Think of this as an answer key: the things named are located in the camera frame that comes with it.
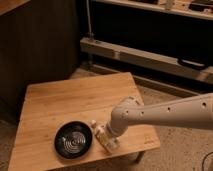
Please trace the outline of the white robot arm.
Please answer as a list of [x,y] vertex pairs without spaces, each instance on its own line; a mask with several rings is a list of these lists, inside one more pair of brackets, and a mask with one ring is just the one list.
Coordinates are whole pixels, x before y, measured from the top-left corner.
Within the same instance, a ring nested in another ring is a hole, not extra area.
[[213,93],[155,105],[142,105],[134,97],[124,98],[113,108],[106,130],[119,137],[129,126],[139,124],[213,130]]

